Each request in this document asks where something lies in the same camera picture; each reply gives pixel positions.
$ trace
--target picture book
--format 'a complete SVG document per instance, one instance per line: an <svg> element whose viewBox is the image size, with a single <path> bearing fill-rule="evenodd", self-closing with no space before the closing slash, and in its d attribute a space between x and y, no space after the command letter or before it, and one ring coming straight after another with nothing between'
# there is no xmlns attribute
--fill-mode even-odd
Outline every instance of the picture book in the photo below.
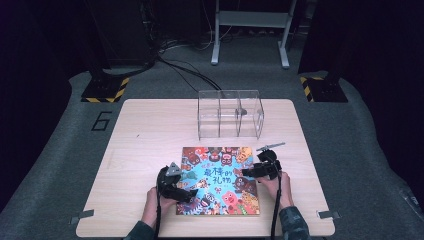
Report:
<svg viewBox="0 0 424 240"><path fill-rule="evenodd" d="M256 181L241 170L252 166L250 147L184 147L177 185L198 192L177 203L177 215L259 214Z"/></svg>

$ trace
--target person's left hand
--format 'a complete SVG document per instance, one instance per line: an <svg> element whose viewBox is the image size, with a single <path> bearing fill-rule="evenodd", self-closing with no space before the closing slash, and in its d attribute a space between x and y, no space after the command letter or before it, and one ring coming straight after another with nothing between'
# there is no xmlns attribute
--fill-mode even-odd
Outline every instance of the person's left hand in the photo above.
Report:
<svg viewBox="0 0 424 240"><path fill-rule="evenodd" d="M158 202L157 202L156 194L157 194L156 187L152 187L147 192L146 205L144 205L144 212L143 212L143 216L141 217L141 221L149 225L151 228L155 227L156 219L157 219L156 210L157 210ZM176 203L177 201L174 199L164 198L161 196L160 197L160 206L162 211L161 216L166 215L169 208Z"/></svg>

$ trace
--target black speaker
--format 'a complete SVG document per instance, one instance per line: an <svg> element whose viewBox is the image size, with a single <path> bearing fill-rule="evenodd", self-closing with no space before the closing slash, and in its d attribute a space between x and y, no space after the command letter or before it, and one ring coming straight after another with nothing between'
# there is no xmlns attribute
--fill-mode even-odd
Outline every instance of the black speaker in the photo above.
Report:
<svg viewBox="0 0 424 240"><path fill-rule="evenodd" d="M143 24L141 0L86 0L110 67L144 66L154 43Z"/></svg>

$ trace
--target sleeve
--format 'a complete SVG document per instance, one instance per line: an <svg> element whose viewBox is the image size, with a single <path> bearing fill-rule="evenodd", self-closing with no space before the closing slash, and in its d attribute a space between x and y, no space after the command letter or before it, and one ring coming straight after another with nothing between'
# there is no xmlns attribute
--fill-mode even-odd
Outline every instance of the sleeve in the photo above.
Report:
<svg viewBox="0 0 424 240"><path fill-rule="evenodd" d="M284 240L311 240L308 224L297 207L286 207L280 211Z"/></svg>
<svg viewBox="0 0 424 240"><path fill-rule="evenodd" d="M138 221L124 240L152 240L155 231L142 221Z"/></svg>

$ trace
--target wooden table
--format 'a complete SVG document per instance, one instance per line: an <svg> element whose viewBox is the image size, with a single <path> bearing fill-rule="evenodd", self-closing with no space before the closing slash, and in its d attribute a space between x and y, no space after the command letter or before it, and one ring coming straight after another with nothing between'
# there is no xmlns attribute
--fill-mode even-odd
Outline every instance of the wooden table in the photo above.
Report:
<svg viewBox="0 0 424 240"><path fill-rule="evenodd" d="M316 212L328 210L296 110L290 100L262 99L265 121L260 139L202 138L197 132L197 99L131 99L122 107L91 189L79 237L124 237L141 218L146 192L158 172L181 161L187 146L250 146L252 149L284 141L273 148L291 177L295 204L312 236L330 236L332 219ZM177 216L175 207L162 219L160 237L264 237L270 235L274 202L258 184L259 216ZM276 234L281 235L278 221Z"/></svg>

